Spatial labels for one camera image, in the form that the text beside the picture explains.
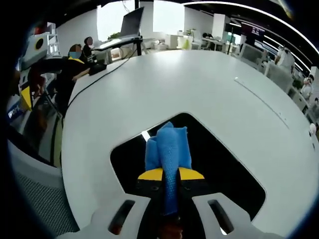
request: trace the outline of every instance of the gray fabric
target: gray fabric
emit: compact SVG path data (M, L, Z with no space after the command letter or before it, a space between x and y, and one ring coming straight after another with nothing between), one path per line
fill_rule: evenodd
M267 77L271 79L277 86L279 86L284 92L288 93L294 81L291 74L286 73L281 68L272 63L269 64L270 66Z
M244 47L242 51L242 58L245 58L256 64L258 64L258 59L261 59L263 57L263 53L260 50L249 45L246 45L246 47Z
M42 185L18 172L16 176L32 208L56 236L79 230L63 188Z

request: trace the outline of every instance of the desk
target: desk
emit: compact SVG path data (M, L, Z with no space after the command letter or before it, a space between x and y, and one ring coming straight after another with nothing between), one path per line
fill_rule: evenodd
M222 45L223 45L223 43L222 43L222 42L220 42L220 41L213 40L213 39L206 38L206 37L203 37L203 38L202 38L202 40L203 40L203 41L208 41L208 42L209 42L209 44L214 43L214 44L215 44L214 51L216 51L216 47L217 47L217 45L219 45L219 46L222 46Z
M79 79L70 100L121 63ZM196 50L134 57L72 103L64 121L62 172L78 226L125 194L111 167L112 149L179 112L199 119L265 188L253 225L288 236L319 186L319 143L313 137L314 151L309 122L260 72L221 52Z
M94 47L92 50L100 52L98 54L94 54L95 56L101 56L102 59L104 58L104 63L110 64L112 63L112 57L111 57L111 49L114 48L120 48L121 46L124 45L129 45L129 44L136 44L137 47L137 55L141 55L141 43L143 39L139 36L137 37L126 37L122 39L112 39L110 41L103 42L100 46Z

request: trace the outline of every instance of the ceiling light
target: ceiling light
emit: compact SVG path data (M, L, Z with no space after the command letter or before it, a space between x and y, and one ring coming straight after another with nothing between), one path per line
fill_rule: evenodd
M285 21L281 20L280 18L271 15L270 13L267 13L265 11L262 11L260 9L251 7L251 6L246 6L243 4L238 4L238 3L233 3L233 2L225 2L225 1L196 1L196 2L186 2L186 3L182 3L183 5L193 5L193 4L201 4L201 3L213 3L213 4L224 4L224 5L232 5L232 6L239 6L239 7L243 7L243 8L247 8L253 11L257 11L260 12L264 15L267 15L279 22L281 22L282 24L286 25L287 27L289 27L291 30L293 30L294 32L296 32L299 36L301 36L315 51L316 53L319 55L319 50L315 47L315 45L312 44L312 42L306 38L301 32L299 32L297 29L295 29L293 26L289 25L288 23L286 23Z
M270 47L272 47L272 48L276 49L277 51L279 51L279 49L278 49L278 48L274 47L273 45L269 44L268 42L266 42L266 41L263 41L263 42L264 42L265 44L269 45Z
M233 25L233 26L237 26L237 27L241 27L241 25L238 25L238 24L234 24L234 23L230 23L230 25Z
M298 56L296 56L296 55L295 55L294 53L292 53L292 52L291 52L291 54L292 54L297 60L299 60L299 61L301 62L301 64L303 64L303 65L307 68L307 70L311 71L310 68L309 68L304 62L302 62Z
M150 138L150 135L147 131L142 131L142 136L145 139L145 141L147 142L148 139Z
M298 66L298 68L303 71L303 69L300 67L300 65L298 65L296 62L295 62L295 65Z
M280 45L281 47L284 47L284 45L280 44L279 42L275 41L274 39L272 39L272 38L270 38L270 37L268 37L268 36L265 36L265 35L264 35L264 37L267 38L267 39L269 39L269 40L271 40L271 41L273 41L274 43L277 43L277 44Z

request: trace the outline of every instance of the black cable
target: black cable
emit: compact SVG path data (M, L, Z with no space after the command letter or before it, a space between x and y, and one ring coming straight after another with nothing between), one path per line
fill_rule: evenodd
M130 10L128 10L128 8L125 6L124 0L122 0L122 3L123 3L124 9L125 9L127 12L130 12Z
M52 102L52 100L51 100L51 98L50 98L50 95L47 94L46 92L43 92L42 95L46 98L46 100L49 102L49 104L50 104L50 105L55 109L55 111L58 113L59 110L58 110L58 108L55 106L55 104Z
M134 53L136 52L136 50L130 55L130 57L124 61L121 65L119 65L118 67L114 68L112 71L107 72L106 74L104 74L103 76L99 77L96 81L92 82L90 85L88 85L87 87L83 88L82 90L80 90L79 93L77 93L75 95L75 97L71 100L70 104L68 105L68 107L66 108L66 112L68 111L68 109L70 108L71 104L73 103L73 101L79 96L79 94L81 94L83 91L85 91L87 88L89 88L91 85L97 83L99 80L101 80L103 77L109 75L110 73L112 73L113 71L119 69L121 66L123 66L126 62L128 62L128 60L130 60L130 58L134 55Z
M124 55L123 49L122 49L121 47L120 47L119 49L120 49L120 51L121 51L121 59L124 59L124 58L123 58L123 55Z

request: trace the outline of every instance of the black opening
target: black opening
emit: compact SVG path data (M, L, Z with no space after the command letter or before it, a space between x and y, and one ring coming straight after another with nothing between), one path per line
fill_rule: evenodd
M40 38L35 44L35 49L36 50L40 49L42 45L43 45L43 39Z
M115 216L113 217L111 224L109 226L109 232L113 233L114 235L119 235L122 230L122 226L130 213L130 210L132 209L134 205L134 201L132 200L126 200L120 207L120 209L117 211Z
M154 126L149 135L155 136L168 121L175 127L187 127L192 169L204 175L212 193L223 193L253 220L266 193L250 172L190 114L181 113ZM145 172L145 148L144 138L137 135L111 152L111 164L126 193L133 193L138 176Z
M231 233L234 230L234 227L219 202L212 200L208 203L210 208L213 210L215 217L217 218L220 228L222 228L226 234Z

